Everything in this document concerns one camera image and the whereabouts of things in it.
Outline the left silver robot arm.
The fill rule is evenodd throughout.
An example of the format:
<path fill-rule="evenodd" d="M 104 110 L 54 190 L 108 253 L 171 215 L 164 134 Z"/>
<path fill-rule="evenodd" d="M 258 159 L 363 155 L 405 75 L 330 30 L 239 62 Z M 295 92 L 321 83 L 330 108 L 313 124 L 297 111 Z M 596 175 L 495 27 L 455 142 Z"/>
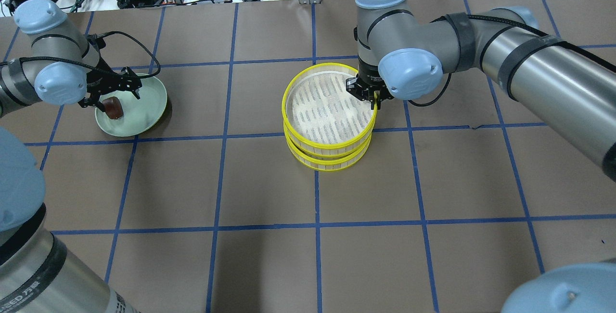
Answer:
<path fill-rule="evenodd" d="M 32 56 L 1 65 L 1 115 L 35 103 L 96 107 L 109 116 L 122 116 L 118 102 L 102 96 L 128 91 L 137 99 L 141 76 L 129 67 L 117 73 L 102 58 L 101 36 L 85 35 L 51 0 L 27 0 L 13 15 L 29 38 Z"/>

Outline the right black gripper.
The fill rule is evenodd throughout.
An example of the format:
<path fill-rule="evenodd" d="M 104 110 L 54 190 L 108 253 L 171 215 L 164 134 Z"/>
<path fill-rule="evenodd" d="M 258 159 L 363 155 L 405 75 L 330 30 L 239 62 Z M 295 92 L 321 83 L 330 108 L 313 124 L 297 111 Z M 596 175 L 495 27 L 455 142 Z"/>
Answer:
<path fill-rule="evenodd" d="M 346 79 L 346 91 L 361 102 L 370 102 L 371 110 L 379 110 L 383 100 L 392 100 L 378 67 L 359 60 L 359 69 L 354 78 Z"/>

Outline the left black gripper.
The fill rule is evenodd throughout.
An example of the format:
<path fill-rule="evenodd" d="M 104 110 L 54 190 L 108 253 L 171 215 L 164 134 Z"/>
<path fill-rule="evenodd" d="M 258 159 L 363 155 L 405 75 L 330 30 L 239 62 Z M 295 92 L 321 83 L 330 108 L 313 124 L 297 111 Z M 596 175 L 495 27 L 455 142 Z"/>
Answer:
<path fill-rule="evenodd" d="M 92 70 L 87 73 L 87 95 L 78 104 L 81 107 L 96 107 L 102 113 L 106 113 L 110 111 L 110 98 L 101 99 L 101 96 L 116 91 L 128 91 L 140 100 L 139 89 L 141 87 L 141 77 L 129 67 L 124 67 L 121 73 Z"/>

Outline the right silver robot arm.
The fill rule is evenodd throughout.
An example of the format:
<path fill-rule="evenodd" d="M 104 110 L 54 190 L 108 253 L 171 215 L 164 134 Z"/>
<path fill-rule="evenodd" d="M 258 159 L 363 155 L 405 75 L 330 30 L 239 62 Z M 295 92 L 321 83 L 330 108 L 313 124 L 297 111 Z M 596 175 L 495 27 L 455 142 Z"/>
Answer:
<path fill-rule="evenodd" d="M 615 66 L 537 29 L 530 10 L 451 13 L 419 24 L 407 0 L 356 0 L 359 71 L 346 91 L 379 109 L 411 101 L 445 74 L 480 69 L 615 179 Z"/>

